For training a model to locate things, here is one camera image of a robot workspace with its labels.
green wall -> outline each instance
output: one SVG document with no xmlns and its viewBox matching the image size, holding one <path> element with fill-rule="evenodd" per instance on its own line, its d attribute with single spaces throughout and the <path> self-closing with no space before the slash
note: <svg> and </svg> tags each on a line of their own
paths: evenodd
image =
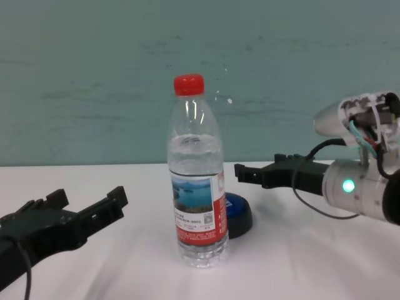
<svg viewBox="0 0 400 300">
<path fill-rule="evenodd" d="M 306 153 L 321 140 L 321 108 L 399 90 L 399 9 L 389 0 L 2 0 L 0 165 L 165 162 L 173 77 L 193 72 L 206 79 L 227 161 Z"/>
</svg>

white tablecloth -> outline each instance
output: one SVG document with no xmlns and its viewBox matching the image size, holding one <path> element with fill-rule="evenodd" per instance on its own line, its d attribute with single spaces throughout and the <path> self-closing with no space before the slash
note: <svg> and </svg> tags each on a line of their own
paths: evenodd
<svg viewBox="0 0 400 300">
<path fill-rule="evenodd" d="M 400 227 L 366 217 L 320 216 L 290 189 L 239 184 L 232 163 L 225 164 L 225 178 L 226 191 L 249 201 L 254 226 L 230 242 L 226 262 L 193 269 L 178 256 L 166 165 L 0 168 L 0 215 L 59 188 L 72 211 L 118 185 L 129 200 L 123 219 L 82 248 L 33 268 L 31 299 L 400 299 Z M 321 197 L 302 195 L 330 213 L 346 214 Z M 21 300 L 24 287 L 25 276 L 0 299 Z"/>
</svg>

green led light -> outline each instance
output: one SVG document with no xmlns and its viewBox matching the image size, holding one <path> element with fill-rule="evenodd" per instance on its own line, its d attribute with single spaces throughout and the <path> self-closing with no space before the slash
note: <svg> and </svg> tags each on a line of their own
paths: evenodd
<svg viewBox="0 0 400 300">
<path fill-rule="evenodd" d="M 342 185 L 343 191 L 346 193 L 351 193 L 354 191 L 354 189 L 356 188 L 356 185 L 354 184 L 354 181 L 351 179 L 346 179 L 345 181 L 343 181 L 343 185 Z"/>
</svg>

water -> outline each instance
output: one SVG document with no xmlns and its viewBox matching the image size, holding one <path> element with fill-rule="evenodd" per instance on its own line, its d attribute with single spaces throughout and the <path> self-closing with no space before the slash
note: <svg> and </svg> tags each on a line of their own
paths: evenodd
<svg viewBox="0 0 400 300">
<path fill-rule="evenodd" d="M 223 154 L 218 137 L 208 134 L 183 134 L 169 142 L 168 164 L 180 176 L 215 176 L 223 171 Z M 197 268 L 215 266 L 226 257 L 228 232 L 207 246 L 193 246 L 178 239 L 182 258 Z"/>
</svg>

wire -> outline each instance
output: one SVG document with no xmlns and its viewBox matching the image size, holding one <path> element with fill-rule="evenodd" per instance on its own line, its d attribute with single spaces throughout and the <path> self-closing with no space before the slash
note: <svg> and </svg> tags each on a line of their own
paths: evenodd
<svg viewBox="0 0 400 300">
<path fill-rule="evenodd" d="M 382 175 L 383 178 L 391 179 L 393 177 L 393 175 L 389 175 L 383 169 L 383 148 L 382 148 L 382 144 L 378 145 L 376 165 L 377 165 L 377 170 L 379 171 L 380 175 Z"/>
<path fill-rule="evenodd" d="M 378 146 L 378 144 L 376 144 L 375 140 L 372 139 L 370 136 L 366 136 L 364 137 L 364 139 L 374 148 L 374 150 L 376 151 L 376 148 Z"/>
<path fill-rule="evenodd" d="M 14 245 L 14 247 L 17 247 L 19 253 L 21 253 L 22 259 L 24 260 L 24 264 L 26 267 L 26 288 L 25 288 L 24 300 L 29 300 L 29 297 L 31 296 L 31 286 L 32 286 L 32 266 L 29 256 L 21 246 L 21 243 L 15 237 L 0 235 L 0 240 L 9 241 Z"/>
<path fill-rule="evenodd" d="M 376 133 L 375 133 L 374 129 L 372 128 L 372 126 L 366 127 L 365 130 L 374 139 L 374 141 L 376 141 L 378 139 L 378 136 L 376 135 Z"/>
<path fill-rule="evenodd" d="M 372 154 L 372 156 L 374 158 L 376 158 L 377 154 L 376 154 L 374 147 L 365 140 L 365 137 L 361 134 L 361 132 L 358 131 L 356 125 L 354 125 L 353 120 L 350 121 L 349 130 L 350 130 L 350 133 L 357 139 L 357 142 L 360 145 L 367 148 L 368 151 Z"/>
<path fill-rule="evenodd" d="M 326 146 L 331 146 L 331 145 L 337 145 L 337 146 L 345 146 L 346 143 L 342 140 L 342 139 L 328 139 L 324 142 L 322 142 L 321 144 L 317 145 L 316 147 L 314 147 L 314 149 L 312 149 L 310 151 L 309 154 L 307 154 L 307 156 L 304 158 L 304 161 L 302 161 L 297 168 L 294 170 L 293 175 L 292 175 L 292 190 L 293 193 L 296 195 L 296 197 L 307 207 L 311 208 L 312 210 L 316 211 L 319 214 L 322 214 L 323 216 L 326 216 L 328 218 L 332 218 L 332 219 L 337 219 L 337 220 L 348 220 L 348 219 L 353 219 L 355 217 L 358 217 L 358 214 L 353 214 L 351 216 L 345 216 L 345 217 L 340 217 L 340 216 L 333 216 L 332 214 L 327 214 L 326 212 L 323 212 L 321 210 L 319 210 L 318 208 L 312 206 L 311 204 L 307 203 L 296 191 L 296 179 L 297 176 L 299 174 L 300 169 L 311 159 L 313 159 L 314 155 L 321 150 L 322 148 L 326 147 Z"/>
<path fill-rule="evenodd" d="M 382 141 L 382 128 L 381 128 L 381 118 L 379 117 L 378 110 L 376 109 L 376 96 L 373 99 L 369 99 L 371 101 L 371 108 L 375 115 L 376 122 L 376 131 L 377 131 L 377 140 L 376 142 L 379 144 Z"/>
</svg>

